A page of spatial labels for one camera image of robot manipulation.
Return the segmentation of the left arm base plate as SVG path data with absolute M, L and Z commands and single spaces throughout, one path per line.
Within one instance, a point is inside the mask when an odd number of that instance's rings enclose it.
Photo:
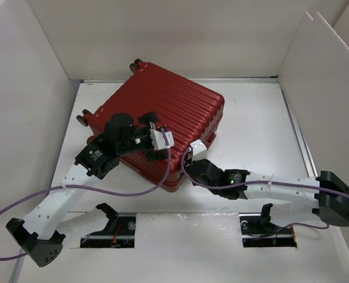
M 80 240 L 80 248 L 134 248 L 136 214 L 122 214 L 117 222 L 109 222 L 102 231 L 93 232 Z

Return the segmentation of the red suitcase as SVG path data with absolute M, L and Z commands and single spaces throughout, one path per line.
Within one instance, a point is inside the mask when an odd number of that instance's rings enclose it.
M 161 184 L 175 192 L 184 180 L 180 160 L 186 148 L 195 140 L 210 146 L 223 116 L 224 97 L 194 81 L 175 74 L 151 62 L 135 60 L 130 65 L 131 77 L 95 112 L 83 110 L 77 120 L 92 131 L 89 144 L 103 130 L 105 123 L 117 113 L 137 118 L 155 111 L 159 127 L 172 132 L 174 146 L 171 160 L 149 162 L 141 152 L 120 159 L 153 184 Z

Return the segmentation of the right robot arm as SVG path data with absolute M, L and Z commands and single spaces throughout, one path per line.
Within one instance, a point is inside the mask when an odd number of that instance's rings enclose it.
M 316 220 L 349 227 L 349 187 L 333 172 L 322 171 L 318 177 L 290 182 L 242 169 L 222 170 L 207 159 L 192 161 L 184 171 L 194 185 L 225 199 L 283 201 L 281 205 L 263 205 L 258 225 L 265 232 Z

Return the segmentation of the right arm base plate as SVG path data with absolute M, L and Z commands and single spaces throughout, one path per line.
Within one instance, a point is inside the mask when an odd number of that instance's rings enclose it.
M 239 220 L 244 248 L 297 247 L 292 227 L 262 226 L 257 213 L 240 214 Z

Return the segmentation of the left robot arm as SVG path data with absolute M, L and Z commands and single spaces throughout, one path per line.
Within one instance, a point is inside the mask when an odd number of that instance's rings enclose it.
M 141 152 L 148 161 L 171 160 L 173 135 L 166 126 L 159 127 L 158 121 L 155 112 L 139 117 L 137 124 L 129 114 L 113 115 L 104 130 L 75 157 L 59 188 L 51 190 L 23 218 L 8 221 L 7 231 L 39 267 L 50 264 L 71 238 L 116 230 L 118 213 L 106 203 L 73 220 L 65 221 L 64 217 L 86 188 L 116 168 L 122 157 Z

